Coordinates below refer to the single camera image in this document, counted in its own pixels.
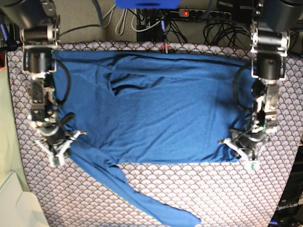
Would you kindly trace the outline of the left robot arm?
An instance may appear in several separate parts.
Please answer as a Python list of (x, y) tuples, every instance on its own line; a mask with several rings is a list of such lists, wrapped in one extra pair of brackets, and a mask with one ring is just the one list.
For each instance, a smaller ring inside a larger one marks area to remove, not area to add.
[(254, 101), (244, 130), (232, 130), (234, 151), (256, 159), (256, 146), (277, 131), (278, 81), (285, 77), (290, 30), (303, 12), (301, 0), (260, 0), (252, 16), (251, 93)]

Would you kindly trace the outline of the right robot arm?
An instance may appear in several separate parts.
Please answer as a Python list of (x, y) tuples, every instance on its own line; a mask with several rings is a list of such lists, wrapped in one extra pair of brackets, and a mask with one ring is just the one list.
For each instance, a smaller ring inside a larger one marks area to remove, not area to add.
[[(30, 122), (44, 138), (47, 151), (57, 154), (69, 149), (71, 134), (57, 118), (71, 89), (68, 69), (53, 56), (58, 48), (60, 16), (52, 0), (2, 0), (0, 9), (20, 28), (23, 48), (22, 70), (31, 74)], [(67, 78), (63, 98), (55, 97), (53, 73), (60, 66)]]

